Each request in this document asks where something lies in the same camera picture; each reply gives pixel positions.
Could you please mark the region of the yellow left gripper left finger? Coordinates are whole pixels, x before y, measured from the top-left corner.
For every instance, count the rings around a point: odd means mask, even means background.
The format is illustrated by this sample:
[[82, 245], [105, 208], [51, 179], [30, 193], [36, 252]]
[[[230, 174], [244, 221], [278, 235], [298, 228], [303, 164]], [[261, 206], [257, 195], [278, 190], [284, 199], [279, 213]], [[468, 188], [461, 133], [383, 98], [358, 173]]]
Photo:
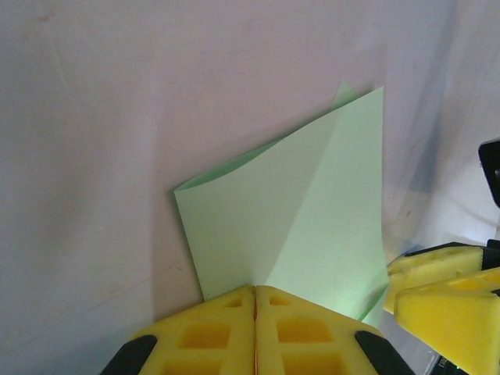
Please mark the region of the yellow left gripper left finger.
[[255, 288], [237, 288], [138, 331], [102, 374], [255, 374]]

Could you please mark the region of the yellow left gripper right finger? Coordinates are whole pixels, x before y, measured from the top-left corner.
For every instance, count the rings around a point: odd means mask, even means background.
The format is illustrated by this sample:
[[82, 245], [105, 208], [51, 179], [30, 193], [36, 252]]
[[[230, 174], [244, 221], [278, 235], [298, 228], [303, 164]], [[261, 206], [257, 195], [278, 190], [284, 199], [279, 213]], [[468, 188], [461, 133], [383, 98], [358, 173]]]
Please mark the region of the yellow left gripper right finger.
[[275, 287], [256, 288], [258, 374], [413, 374], [368, 324]]

